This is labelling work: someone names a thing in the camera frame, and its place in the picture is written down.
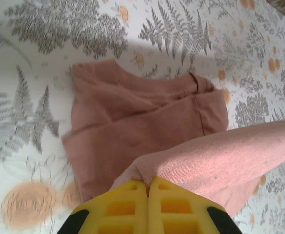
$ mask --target fabric fold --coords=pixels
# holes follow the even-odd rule
[[[285,162],[285,120],[190,140],[136,159],[112,188],[138,179],[149,186],[162,177],[223,205],[234,216],[260,176]]]
[[[109,190],[142,155],[224,131],[224,93],[186,73],[146,79],[115,60],[72,68],[72,133],[63,140],[83,201]]]

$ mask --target folded pink cloth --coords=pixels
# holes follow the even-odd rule
[[[234,216],[260,176],[285,161],[285,120],[219,132],[136,159],[112,188],[162,177],[224,206]]]
[[[115,60],[72,69],[72,134],[63,140],[82,200],[109,190],[138,157],[226,130],[224,92],[187,73],[141,78]]]

